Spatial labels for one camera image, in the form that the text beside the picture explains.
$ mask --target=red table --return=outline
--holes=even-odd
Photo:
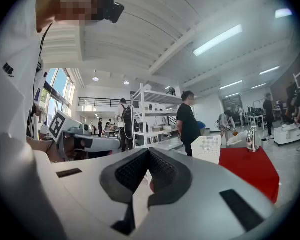
[[[279,193],[279,175],[266,152],[249,152],[244,147],[221,148],[219,165],[248,182],[274,204]]]

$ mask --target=floor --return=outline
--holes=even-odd
[[[274,122],[273,127],[281,127],[280,121]],[[246,130],[248,131],[249,129],[249,126],[237,127],[239,133]],[[219,134],[220,133],[211,133],[210,135],[213,136]],[[262,130],[261,127],[258,128],[256,131],[256,144],[260,146],[261,139],[264,139],[267,135],[267,128],[264,130]],[[222,138],[221,147],[226,147],[225,137]],[[268,149],[265,150],[280,177],[279,195],[275,204],[277,208],[293,200],[295,195],[300,190],[300,151],[297,151],[297,148],[299,147],[300,141],[278,147],[276,144],[274,144],[274,140],[271,139]],[[184,147],[179,148],[177,152],[184,155],[186,154]],[[147,208],[147,202],[148,197],[152,194],[153,193],[148,186],[148,182],[144,179],[133,196],[133,207],[137,227],[149,212]]]

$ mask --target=black slot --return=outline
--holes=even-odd
[[[64,178],[64,177],[68,177],[68,176],[79,174],[79,173],[82,173],[82,170],[80,170],[78,168],[75,168],[75,169],[70,169],[70,170],[64,170],[64,171],[56,172],[56,175],[59,178]]]
[[[219,194],[247,232],[264,221],[264,219],[233,189],[220,192]]]

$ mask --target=white cart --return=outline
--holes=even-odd
[[[300,141],[300,123],[274,129],[274,143],[278,146],[296,141]]]

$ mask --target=backpack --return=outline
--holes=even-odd
[[[132,112],[131,112],[130,106],[128,106],[128,107],[125,107],[124,105],[121,105],[121,106],[124,108],[122,116],[121,116],[122,122],[124,122],[125,124],[131,124],[132,123],[132,121],[131,121],[131,113]]]

